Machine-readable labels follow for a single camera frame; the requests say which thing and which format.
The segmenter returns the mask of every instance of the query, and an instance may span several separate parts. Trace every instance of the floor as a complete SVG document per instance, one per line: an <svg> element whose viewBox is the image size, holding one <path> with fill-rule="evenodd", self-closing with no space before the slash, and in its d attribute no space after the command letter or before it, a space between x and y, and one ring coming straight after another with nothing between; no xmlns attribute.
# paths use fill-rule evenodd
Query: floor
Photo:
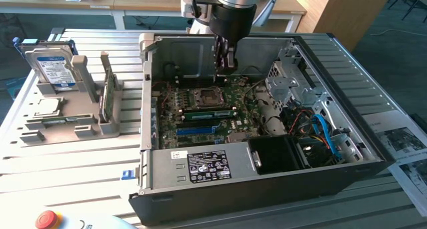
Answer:
<svg viewBox="0 0 427 229"><path fill-rule="evenodd" d="M382 35L373 36L386 29L427 33L427 23L422 23L425 10L414 9L404 21L401 17L408 5L398 1L386 10L384 6L376 20L373 21L362 39L360 40L352 54L370 73L378 84L386 90L392 98L409 113L417 113L427 120L427 37L402 32L389 31ZM45 39L53 27L75 29L114 29L110 16L81 16L81 15L42 15L18 14L22 29L27 38ZM126 16L125 28L131 30L184 30L188 26L186 19L180 17L150 16L138 18L145 26L135 25L135 19ZM9 45L0 43L0 122L7 113L13 103L5 92L3 80L23 77L29 72L29 66Z"/></svg>

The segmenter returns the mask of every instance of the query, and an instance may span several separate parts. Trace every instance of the red button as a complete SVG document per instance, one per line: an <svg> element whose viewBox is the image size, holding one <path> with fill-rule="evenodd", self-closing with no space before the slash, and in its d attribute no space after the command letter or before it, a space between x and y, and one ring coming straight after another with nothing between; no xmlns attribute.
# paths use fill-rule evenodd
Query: red button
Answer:
<svg viewBox="0 0 427 229"><path fill-rule="evenodd" d="M38 218L34 221L34 227L38 229L49 229L54 226L57 219L58 216L54 214L54 212L46 210L38 215Z"/></svg>

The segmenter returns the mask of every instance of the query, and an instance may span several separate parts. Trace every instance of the table leg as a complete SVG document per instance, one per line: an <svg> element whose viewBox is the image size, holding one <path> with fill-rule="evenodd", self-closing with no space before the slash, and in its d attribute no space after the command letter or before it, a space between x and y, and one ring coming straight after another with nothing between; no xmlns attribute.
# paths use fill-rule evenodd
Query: table leg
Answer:
<svg viewBox="0 0 427 229"><path fill-rule="evenodd" d="M111 10L113 24L115 30L125 30L125 12L122 10Z"/></svg>
<svg viewBox="0 0 427 229"><path fill-rule="evenodd" d="M294 33L296 32L296 28L298 27L300 24L300 20L301 20L301 16L300 14L294 14L292 15L290 20L288 20L286 23L286 27L285 27L285 33Z"/></svg>

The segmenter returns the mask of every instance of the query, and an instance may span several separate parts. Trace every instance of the circuit board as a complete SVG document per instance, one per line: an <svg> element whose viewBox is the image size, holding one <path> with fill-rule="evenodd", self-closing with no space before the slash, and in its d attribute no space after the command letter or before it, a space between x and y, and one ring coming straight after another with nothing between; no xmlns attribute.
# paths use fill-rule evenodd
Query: circuit board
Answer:
<svg viewBox="0 0 427 229"><path fill-rule="evenodd" d="M238 77L229 78L221 87L182 89L169 83L158 95L158 149L241 142L244 138L258 136L249 115L257 113L257 109L246 110L244 105L242 97L249 88L250 84L242 83ZM206 133L180 134L185 120L210 125Z"/></svg>

